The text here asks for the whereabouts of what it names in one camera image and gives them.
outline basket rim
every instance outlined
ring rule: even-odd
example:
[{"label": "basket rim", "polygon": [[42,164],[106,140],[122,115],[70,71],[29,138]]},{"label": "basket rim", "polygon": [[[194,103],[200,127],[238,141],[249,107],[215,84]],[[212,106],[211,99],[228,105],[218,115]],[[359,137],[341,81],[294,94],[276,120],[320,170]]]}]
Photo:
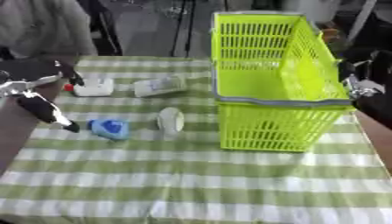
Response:
[{"label": "basket rim", "polygon": [[218,75],[216,69],[212,68],[212,81],[213,81],[213,94],[215,98],[222,102],[247,102],[262,106],[283,106],[283,107],[322,107],[322,106],[345,106],[352,107],[353,100],[351,99],[325,99],[321,101],[289,101],[289,100],[259,100],[250,97],[235,97],[235,96],[223,96],[218,93]]}]

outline chair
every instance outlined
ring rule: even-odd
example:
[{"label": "chair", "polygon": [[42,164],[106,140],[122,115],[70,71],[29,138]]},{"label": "chair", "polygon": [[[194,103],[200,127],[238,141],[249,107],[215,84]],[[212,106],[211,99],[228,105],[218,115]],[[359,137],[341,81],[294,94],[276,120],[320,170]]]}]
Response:
[{"label": "chair", "polygon": [[91,17],[91,32],[99,55],[122,56],[113,14],[99,0],[77,0]]}]

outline green striped tablecloth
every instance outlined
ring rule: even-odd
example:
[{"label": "green striped tablecloth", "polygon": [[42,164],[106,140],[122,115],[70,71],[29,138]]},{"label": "green striped tablecloth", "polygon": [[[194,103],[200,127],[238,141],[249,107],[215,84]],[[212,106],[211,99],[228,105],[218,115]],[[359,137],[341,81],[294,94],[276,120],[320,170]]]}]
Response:
[{"label": "green striped tablecloth", "polygon": [[[352,115],[308,152],[244,152],[219,147],[206,60],[96,57],[84,77],[115,78],[111,98],[56,102],[80,124],[130,121],[131,138],[40,124],[0,180],[0,219],[16,223],[392,223],[392,184]],[[189,91],[135,98],[132,83],[180,74]],[[185,129],[162,138],[158,111],[177,107]]]}]

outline plastic basket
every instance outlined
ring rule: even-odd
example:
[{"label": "plastic basket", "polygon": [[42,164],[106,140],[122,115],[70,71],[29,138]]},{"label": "plastic basket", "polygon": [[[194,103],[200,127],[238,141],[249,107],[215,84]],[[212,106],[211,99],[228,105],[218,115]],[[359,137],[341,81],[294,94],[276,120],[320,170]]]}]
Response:
[{"label": "plastic basket", "polygon": [[302,15],[216,13],[220,147],[305,151],[347,110],[336,59]]}]

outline blue lotion bottle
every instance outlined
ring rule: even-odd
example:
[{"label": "blue lotion bottle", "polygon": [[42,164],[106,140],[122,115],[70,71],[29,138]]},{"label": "blue lotion bottle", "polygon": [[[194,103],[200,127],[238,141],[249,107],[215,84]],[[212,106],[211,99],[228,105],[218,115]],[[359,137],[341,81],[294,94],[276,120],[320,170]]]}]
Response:
[{"label": "blue lotion bottle", "polygon": [[130,137],[130,126],[127,122],[120,120],[92,120],[88,122],[87,128],[99,137],[112,140],[126,140]]}]

